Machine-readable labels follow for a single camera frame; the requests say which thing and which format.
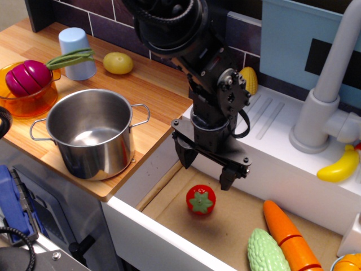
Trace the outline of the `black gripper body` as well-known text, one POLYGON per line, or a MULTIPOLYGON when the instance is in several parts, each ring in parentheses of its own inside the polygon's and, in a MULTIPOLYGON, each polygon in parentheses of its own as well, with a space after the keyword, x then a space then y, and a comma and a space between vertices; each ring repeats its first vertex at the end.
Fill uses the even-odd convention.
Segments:
POLYGON ((247 128, 241 134, 235 134, 235 125, 237 120, 227 120, 223 124, 216 125, 215 128, 208 128, 205 123, 191 113, 191 118, 175 119, 171 122, 173 139, 181 137, 188 142, 198 154, 218 163, 223 168, 236 168, 245 178, 249 173, 251 159, 246 154, 239 142, 240 138, 245 137, 250 132, 250 121, 244 110, 237 113, 245 121, 247 128))

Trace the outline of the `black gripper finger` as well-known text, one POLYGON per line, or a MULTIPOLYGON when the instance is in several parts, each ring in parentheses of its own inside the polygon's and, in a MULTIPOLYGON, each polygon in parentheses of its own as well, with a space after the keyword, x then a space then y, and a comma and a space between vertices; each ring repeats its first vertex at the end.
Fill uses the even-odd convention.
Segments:
POLYGON ((174 142, 179 161, 188 169, 196 159, 198 152, 181 137, 175 137, 174 142))
POLYGON ((219 178, 221 190, 228 191, 234 180, 242 177, 242 174, 236 170, 236 168, 224 167, 219 178))

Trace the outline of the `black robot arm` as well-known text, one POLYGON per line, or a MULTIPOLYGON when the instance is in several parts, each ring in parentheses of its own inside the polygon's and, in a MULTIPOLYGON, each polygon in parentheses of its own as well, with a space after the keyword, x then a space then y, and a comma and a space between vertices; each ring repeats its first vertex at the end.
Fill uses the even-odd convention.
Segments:
POLYGON ((213 27, 206 1, 125 1, 141 43, 170 59, 186 76, 193 107, 189 120, 172 121, 179 160, 188 168, 197 155, 222 166, 219 182, 228 190, 248 175, 251 164, 236 132, 250 93, 224 39, 213 27))

